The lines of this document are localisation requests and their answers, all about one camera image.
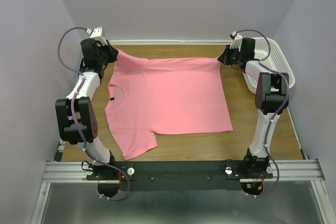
lavender wall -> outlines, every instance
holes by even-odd
[[[61,0],[0,0],[0,223],[30,223],[47,159],[59,140],[55,101],[75,84],[59,64],[73,22]],[[77,33],[62,50],[79,63]]]
[[[336,208],[336,0],[295,0],[275,35],[296,77],[290,109]]]
[[[62,0],[74,23],[119,39],[223,40],[243,28],[273,37],[294,0]]]

t-shirt hem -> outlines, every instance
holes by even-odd
[[[123,156],[124,160],[130,160],[132,158],[138,157],[138,156],[146,153],[147,151],[149,151],[150,149],[153,149],[155,147],[157,147],[157,143],[149,145],[146,149],[137,150],[136,152],[133,152],[132,154],[128,154],[128,155],[122,154],[122,156]]]
[[[232,126],[228,126],[225,129],[213,129],[213,130],[203,130],[203,131],[155,131],[157,134],[162,135],[184,135],[184,134],[200,134],[200,133],[219,133],[219,132],[230,132],[233,131]]]

wooden surface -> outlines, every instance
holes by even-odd
[[[115,46],[124,52],[148,59],[180,57],[218,57],[223,45],[182,46]],[[99,125],[98,137],[110,149],[116,160],[123,160],[121,151],[113,139],[106,120],[104,108],[109,101],[108,83],[113,64],[105,71],[104,79],[92,99]],[[133,161],[204,161],[243,159],[250,146],[257,124],[257,110],[252,94],[240,71],[221,66],[223,88],[233,125],[233,132],[185,135],[156,135],[158,146]],[[271,153],[275,159],[302,159],[298,142],[286,111],[280,117],[273,136]],[[83,161],[88,157],[82,150],[66,144],[62,161]]]

plastic basket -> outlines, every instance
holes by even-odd
[[[264,38],[254,38],[256,40],[255,45],[255,58],[264,59],[268,53],[268,45]],[[289,88],[292,88],[295,84],[295,77],[289,64],[282,53],[279,45],[272,39],[268,38],[271,45],[271,54],[267,60],[263,61],[263,64],[273,70],[281,73],[287,73],[289,75]],[[243,73],[248,89],[252,93],[256,93],[258,81],[248,74]]]

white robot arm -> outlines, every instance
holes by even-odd
[[[246,156],[254,162],[264,159],[266,164],[269,161],[269,148],[276,123],[283,109],[288,106],[287,100],[281,110],[275,114],[286,97],[288,88],[283,77],[288,82],[288,74],[267,69],[258,59],[255,59],[254,39],[243,38],[235,32],[232,38],[234,39],[232,44],[226,46],[224,53],[218,60],[225,65],[238,65],[242,72],[258,80],[255,96],[258,121],[253,141]]]
[[[82,150],[87,150],[94,160],[103,163],[114,163],[112,153],[103,146],[98,138],[98,124],[91,104],[91,99],[104,76],[104,70],[108,63],[117,60],[118,51],[111,47],[108,40],[102,35],[102,28],[95,28],[89,39],[81,42],[83,61],[77,84],[72,92],[65,98],[56,101],[56,114],[59,134],[61,139],[76,145]],[[76,95],[75,112],[82,132],[87,140],[84,144],[70,111],[70,101]]]

